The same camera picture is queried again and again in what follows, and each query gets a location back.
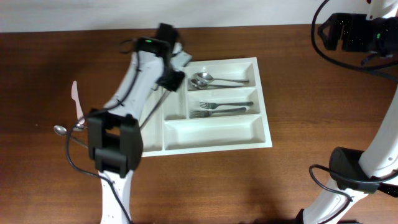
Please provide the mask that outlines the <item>steel fork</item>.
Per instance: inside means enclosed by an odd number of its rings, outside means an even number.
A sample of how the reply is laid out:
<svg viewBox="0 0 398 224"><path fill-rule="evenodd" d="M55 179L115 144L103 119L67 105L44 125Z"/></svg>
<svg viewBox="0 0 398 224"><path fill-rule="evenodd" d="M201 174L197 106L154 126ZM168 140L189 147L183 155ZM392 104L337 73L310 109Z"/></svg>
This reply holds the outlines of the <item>steel fork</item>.
<svg viewBox="0 0 398 224"><path fill-rule="evenodd" d="M207 110L214 110L217 109L219 106L253 106L254 103L252 101L247 102L240 102L240 103L207 103L207 102L199 102L199 107L207 109Z"/></svg>
<svg viewBox="0 0 398 224"><path fill-rule="evenodd" d="M214 114L223 114L223 113L245 113L247 109L245 107L227 109L227 110L192 110L190 112L190 118L209 118Z"/></svg>

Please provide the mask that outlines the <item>pink plastic knife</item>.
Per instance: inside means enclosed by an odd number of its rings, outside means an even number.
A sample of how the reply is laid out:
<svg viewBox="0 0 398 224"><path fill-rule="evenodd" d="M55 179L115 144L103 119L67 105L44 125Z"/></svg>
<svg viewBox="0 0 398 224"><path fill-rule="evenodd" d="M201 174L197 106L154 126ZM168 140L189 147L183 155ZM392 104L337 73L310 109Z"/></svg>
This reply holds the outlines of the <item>pink plastic knife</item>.
<svg viewBox="0 0 398 224"><path fill-rule="evenodd" d="M80 104L80 99L78 96L77 81L73 81L72 83L71 98L75 102L77 118L80 119L84 117L83 110Z"/></svg>

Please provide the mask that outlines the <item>steel spoon patterned handle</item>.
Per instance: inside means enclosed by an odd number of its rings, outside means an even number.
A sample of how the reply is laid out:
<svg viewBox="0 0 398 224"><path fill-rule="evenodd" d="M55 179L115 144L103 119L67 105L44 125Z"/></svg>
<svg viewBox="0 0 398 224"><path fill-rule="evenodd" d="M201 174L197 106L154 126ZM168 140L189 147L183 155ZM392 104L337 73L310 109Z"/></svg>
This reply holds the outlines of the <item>steel spoon patterned handle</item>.
<svg viewBox="0 0 398 224"><path fill-rule="evenodd" d="M63 127L63 126L55 125L55 126L53 127L53 130L54 130L55 133L58 134L59 136L66 136L66 135L68 134L67 129L66 129L65 127ZM75 143L81 145L82 147L88 149L88 146L87 146L85 143L83 143L81 140L77 139L76 137L71 136L70 139L71 139L73 142L75 142Z"/></svg>

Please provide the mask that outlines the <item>steel tongs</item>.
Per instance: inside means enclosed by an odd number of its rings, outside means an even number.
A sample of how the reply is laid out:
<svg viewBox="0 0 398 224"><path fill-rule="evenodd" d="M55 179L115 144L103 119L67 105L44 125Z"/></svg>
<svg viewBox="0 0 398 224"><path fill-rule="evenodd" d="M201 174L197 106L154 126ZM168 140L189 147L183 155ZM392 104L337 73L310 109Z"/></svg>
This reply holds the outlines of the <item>steel tongs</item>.
<svg viewBox="0 0 398 224"><path fill-rule="evenodd" d="M164 93L162 94L162 96L159 98L159 100L157 101L157 103L154 105L154 107L152 108L152 110L150 111L150 113L147 115L147 117L145 118L144 122L140 125L140 130L144 129L144 127L146 126L146 124L149 122L149 120L151 119L151 117L153 117L153 115L155 114L155 112L162 106L163 102L167 99L167 97L170 95L170 91L169 90L165 90Z"/></svg>

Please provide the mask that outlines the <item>steel spoon plain handle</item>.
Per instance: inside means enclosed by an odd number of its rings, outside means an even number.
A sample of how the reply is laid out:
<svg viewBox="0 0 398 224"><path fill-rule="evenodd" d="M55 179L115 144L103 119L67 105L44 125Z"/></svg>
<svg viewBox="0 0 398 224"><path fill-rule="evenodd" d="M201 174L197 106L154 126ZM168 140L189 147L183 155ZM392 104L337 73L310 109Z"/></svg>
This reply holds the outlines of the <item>steel spoon plain handle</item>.
<svg viewBox="0 0 398 224"><path fill-rule="evenodd" d="M78 124L74 125L73 130L76 131L76 132L82 132L82 131L84 131L86 128L87 128L87 127L86 127L84 124L78 123Z"/></svg>

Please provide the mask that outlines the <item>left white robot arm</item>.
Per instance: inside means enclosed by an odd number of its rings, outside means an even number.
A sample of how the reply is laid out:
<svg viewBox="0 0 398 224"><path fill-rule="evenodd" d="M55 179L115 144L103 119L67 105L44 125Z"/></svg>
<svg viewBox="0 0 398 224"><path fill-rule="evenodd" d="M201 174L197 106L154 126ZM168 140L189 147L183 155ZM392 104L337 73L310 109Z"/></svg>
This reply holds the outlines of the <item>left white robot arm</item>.
<svg viewBox="0 0 398 224"><path fill-rule="evenodd" d="M177 91L185 78L177 29L160 24L155 37L141 37L122 83L102 110L87 118L89 157L102 184L102 223L131 223L132 175L141 161L144 143L139 118L154 86Z"/></svg>

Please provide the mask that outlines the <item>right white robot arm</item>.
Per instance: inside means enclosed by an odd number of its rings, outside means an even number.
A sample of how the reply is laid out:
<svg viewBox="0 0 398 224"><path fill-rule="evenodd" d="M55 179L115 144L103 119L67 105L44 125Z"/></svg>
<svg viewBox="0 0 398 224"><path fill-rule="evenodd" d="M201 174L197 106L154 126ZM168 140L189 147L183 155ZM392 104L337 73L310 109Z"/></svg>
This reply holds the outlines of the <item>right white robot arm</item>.
<svg viewBox="0 0 398 224"><path fill-rule="evenodd" d="M334 13L322 25L311 24L311 41L316 53L339 67L364 72L388 80L397 77L382 69L397 65L396 61L384 65L368 66L375 57L388 57L397 53L397 1L368 1L367 14ZM326 56L317 46L319 36L327 50L336 50L338 41L346 52L366 52L368 56L360 66L343 63ZM397 97L389 109L373 141L365 151L337 147L333 150L329 166L311 165L308 169L321 169L329 173L323 190L307 208L299 211L295 223L338 223L359 200L376 191L397 196Z"/></svg>

